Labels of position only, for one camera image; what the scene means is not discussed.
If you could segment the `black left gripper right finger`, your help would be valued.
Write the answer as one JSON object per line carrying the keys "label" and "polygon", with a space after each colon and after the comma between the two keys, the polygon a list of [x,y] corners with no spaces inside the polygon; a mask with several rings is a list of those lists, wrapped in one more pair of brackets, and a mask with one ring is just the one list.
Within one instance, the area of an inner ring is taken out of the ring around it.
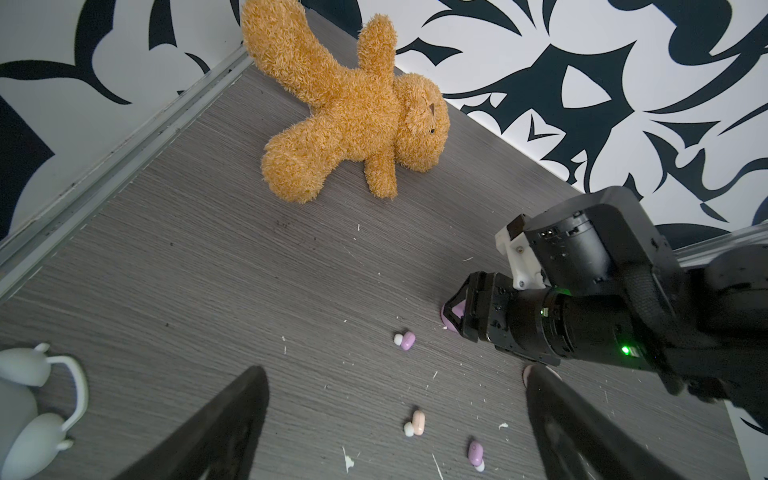
{"label": "black left gripper right finger", "polygon": [[526,388],[529,421],[549,479],[680,479],[562,380],[539,367]]}

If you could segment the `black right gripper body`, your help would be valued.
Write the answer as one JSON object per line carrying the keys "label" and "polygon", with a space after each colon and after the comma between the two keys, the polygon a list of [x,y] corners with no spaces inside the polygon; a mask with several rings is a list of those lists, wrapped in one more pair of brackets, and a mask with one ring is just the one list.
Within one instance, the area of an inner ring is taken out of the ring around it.
{"label": "black right gripper body", "polygon": [[479,272],[473,295],[473,313],[479,339],[497,350],[547,366],[561,361],[546,338],[543,311],[551,309],[551,289],[516,290],[500,273]]}

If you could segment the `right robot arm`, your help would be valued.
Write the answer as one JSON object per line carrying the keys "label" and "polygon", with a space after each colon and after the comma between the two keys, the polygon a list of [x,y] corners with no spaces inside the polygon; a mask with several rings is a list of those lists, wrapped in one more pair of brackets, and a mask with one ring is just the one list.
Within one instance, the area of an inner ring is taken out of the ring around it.
{"label": "right robot arm", "polygon": [[508,274],[478,271],[442,306],[463,338],[547,365],[657,374],[666,390],[727,400],[767,425],[767,249],[685,268],[627,188],[520,215],[496,236]]}

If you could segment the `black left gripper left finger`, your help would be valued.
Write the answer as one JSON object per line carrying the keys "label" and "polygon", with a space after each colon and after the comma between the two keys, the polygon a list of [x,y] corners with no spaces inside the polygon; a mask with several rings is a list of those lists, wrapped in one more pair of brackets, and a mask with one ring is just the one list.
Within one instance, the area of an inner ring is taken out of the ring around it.
{"label": "black left gripper left finger", "polygon": [[247,479],[269,405],[266,371],[251,366],[119,479]]}

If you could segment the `purple earbud charging case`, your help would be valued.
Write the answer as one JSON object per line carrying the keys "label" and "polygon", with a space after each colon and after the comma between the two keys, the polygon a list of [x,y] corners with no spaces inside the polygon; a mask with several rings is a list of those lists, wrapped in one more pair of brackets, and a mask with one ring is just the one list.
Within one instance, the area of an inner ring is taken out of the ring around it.
{"label": "purple earbud charging case", "polygon": [[445,315],[445,309],[441,310],[440,318],[445,329],[454,333],[459,333],[456,326],[452,323],[451,319],[455,318],[455,319],[462,320],[465,313],[465,306],[466,306],[466,301],[462,300],[461,302],[459,302],[458,304],[454,305],[451,308],[451,314],[449,316]]}

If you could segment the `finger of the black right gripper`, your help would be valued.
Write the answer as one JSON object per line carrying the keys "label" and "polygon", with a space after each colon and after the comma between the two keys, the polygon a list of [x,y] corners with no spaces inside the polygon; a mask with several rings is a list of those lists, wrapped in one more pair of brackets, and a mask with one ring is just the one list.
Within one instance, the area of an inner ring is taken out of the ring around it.
{"label": "finger of the black right gripper", "polygon": [[472,292],[476,290],[478,281],[480,280],[480,273],[473,272],[463,282],[458,292],[451,300],[451,313],[456,318],[463,318],[467,308],[467,301]]}
{"label": "finger of the black right gripper", "polygon": [[479,341],[479,333],[477,328],[470,322],[470,319],[467,318],[465,315],[462,320],[452,318],[451,321],[459,331],[459,333],[456,333],[456,334],[474,343],[477,343]]}

